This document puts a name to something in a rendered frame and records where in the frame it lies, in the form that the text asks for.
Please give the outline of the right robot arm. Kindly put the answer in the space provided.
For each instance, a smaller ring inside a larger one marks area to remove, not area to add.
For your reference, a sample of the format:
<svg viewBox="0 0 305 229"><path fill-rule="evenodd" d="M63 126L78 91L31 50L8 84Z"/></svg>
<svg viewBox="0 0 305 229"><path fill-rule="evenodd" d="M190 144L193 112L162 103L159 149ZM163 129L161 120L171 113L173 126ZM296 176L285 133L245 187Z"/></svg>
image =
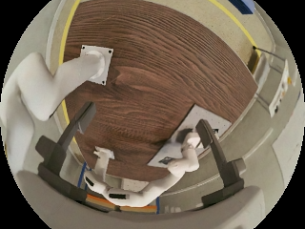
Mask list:
<svg viewBox="0 0 305 229"><path fill-rule="evenodd" d="M182 157L180 159L173 159L168 163L168 169L171 171L166 177L152 180L148 186L142 188L140 192L119 190L119 188L111 188L106 183L106 169L108 160L112 154L107 150L99 149L98 153L94 152L98 157L95 164L95 172L87 171L84 173L85 182L89 188L95 192L102 194L108 201L119 206L133 206L140 207L148 205L157 196L163 194L173 184L176 184L184 175L184 172L195 171L199 167L198 159L195 155L194 146L184 145L182 149ZM172 174L173 173L173 174ZM96 178L95 178L96 177ZM108 191L110 190L110 191ZM108 192L108 193L107 193ZM122 205L121 205L122 203Z"/></svg>

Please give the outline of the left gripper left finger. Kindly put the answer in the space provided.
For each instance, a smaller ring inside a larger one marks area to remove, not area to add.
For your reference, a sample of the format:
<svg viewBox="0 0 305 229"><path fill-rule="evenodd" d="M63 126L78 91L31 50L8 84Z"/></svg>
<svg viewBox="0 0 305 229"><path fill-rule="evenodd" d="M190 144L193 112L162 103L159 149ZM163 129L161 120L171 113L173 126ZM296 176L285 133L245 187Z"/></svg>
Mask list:
<svg viewBox="0 0 305 229"><path fill-rule="evenodd" d="M45 135L39 137L37 144L35 144L35 152L37 152L43 161L39 161L38 176L43 178L50 186L60 192L60 194L71 198L73 201L85 205L85 199L88 197L88 192L73 186L67 180L62 179L60 176L62 164L64 164L66 157L66 150L68 150L72 138L75 136L76 131L84 134L88 129L89 123L96 114L95 102L87 102L80 108L79 112L73 116L68 127L64 133L54 142ZM52 172L51 172L52 171Z"/></svg>

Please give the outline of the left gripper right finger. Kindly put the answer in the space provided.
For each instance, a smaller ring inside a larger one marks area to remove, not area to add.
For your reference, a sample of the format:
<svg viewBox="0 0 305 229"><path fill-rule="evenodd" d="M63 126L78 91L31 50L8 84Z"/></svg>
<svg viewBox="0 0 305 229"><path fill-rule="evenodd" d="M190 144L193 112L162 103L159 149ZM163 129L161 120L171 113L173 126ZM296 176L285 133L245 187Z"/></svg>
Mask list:
<svg viewBox="0 0 305 229"><path fill-rule="evenodd" d="M201 138L203 149L211 148L213 150L213 157L216 160L218 173L220 173L222 182L224 182L224 188L222 190L202 196L203 209L206 209L206 207L224 201L224 199L236 194L237 191L243 190L245 183L244 178L240 178L240 175L247 171L247 165L245 165L243 157L226 161L220 142L218 142L214 130L211 129L207 119L199 119L197 125L195 125L195 129L198 132L199 138Z"/></svg>

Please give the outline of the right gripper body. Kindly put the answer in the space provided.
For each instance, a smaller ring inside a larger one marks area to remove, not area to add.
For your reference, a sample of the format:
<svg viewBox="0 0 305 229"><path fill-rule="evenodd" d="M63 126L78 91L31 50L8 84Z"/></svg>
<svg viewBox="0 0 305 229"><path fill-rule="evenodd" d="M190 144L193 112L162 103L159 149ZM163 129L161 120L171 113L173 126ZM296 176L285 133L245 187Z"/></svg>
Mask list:
<svg viewBox="0 0 305 229"><path fill-rule="evenodd" d="M186 138L184 138L182 146L180 146L180 149L183 148L184 145L193 145L195 148L195 145L198 144L198 141L201 140L199 138L198 133L187 133Z"/></svg>

